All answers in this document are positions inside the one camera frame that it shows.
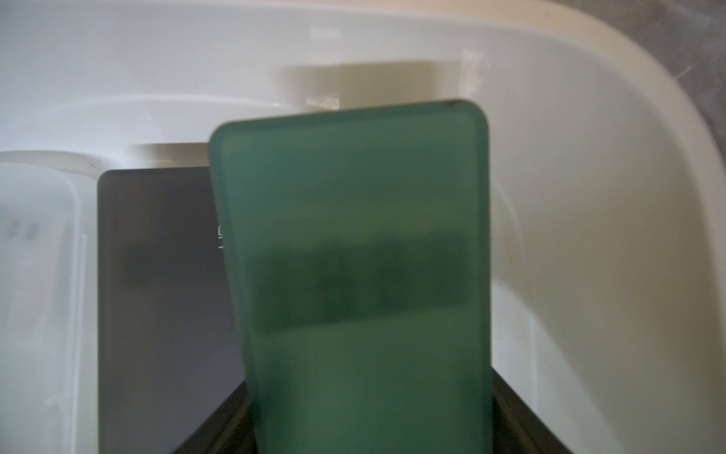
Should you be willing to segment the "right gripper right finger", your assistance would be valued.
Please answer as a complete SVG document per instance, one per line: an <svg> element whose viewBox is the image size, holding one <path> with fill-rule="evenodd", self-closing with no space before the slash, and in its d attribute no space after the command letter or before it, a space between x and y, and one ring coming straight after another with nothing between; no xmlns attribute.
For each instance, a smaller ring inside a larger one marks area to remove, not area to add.
<svg viewBox="0 0 726 454"><path fill-rule="evenodd" d="M571 454L571 451L493 370L493 452Z"/></svg>

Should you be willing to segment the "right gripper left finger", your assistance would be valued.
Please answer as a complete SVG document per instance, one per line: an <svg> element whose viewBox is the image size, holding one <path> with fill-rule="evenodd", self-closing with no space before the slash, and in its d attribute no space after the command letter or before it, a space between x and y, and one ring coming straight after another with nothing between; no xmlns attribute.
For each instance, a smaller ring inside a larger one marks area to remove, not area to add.
<svg viewBox="0 0 726 454"><path fill-rule="evenodd" d="M253 418L247 384L240 385L174 453L253 452Z"/></svg>

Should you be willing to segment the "black pencil case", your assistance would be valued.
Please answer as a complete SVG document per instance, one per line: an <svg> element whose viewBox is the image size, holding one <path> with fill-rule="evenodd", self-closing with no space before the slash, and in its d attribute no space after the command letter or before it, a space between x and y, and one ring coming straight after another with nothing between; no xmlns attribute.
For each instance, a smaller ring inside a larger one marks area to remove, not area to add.
<svg viewBox="0 0 726 454"><path fill-rule="evenodd" d="M103 453L174 453L244 380L207 168L98 181Z"/></svg>

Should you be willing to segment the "green pencil case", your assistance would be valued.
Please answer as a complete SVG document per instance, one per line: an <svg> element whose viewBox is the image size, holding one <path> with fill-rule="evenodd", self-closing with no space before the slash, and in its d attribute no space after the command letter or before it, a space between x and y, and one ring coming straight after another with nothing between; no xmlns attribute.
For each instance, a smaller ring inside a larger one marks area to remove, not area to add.
<svg viewBox="0 0 726 454"><path fill-rule="evenodd" d="M468 100L213 132L260 452L492 451L489 144Z"/></svg>

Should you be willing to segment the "white plastic storage box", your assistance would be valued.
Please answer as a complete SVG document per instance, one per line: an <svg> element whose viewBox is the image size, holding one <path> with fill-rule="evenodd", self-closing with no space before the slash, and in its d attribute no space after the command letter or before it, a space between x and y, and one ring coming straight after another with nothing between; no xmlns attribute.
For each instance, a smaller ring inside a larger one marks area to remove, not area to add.
<svg viewBox="0 0 726 454"><path fill-rule="evenodd" d="M468 98L493 364L576 453L725 450L725 169L675 79L548 1L5 1L1 157L202 166L219 124Z"/></svg>

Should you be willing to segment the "clear pencil case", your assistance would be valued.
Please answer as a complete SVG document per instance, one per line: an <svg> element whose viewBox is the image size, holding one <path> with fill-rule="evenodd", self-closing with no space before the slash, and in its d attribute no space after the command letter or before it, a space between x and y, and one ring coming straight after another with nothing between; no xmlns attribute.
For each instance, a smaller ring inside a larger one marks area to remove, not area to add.
<svg viewBox="0 0 726 454"><path fill-rule="evenodd" d="M1 450L98 452L96 181L1 166Z"/></svg>

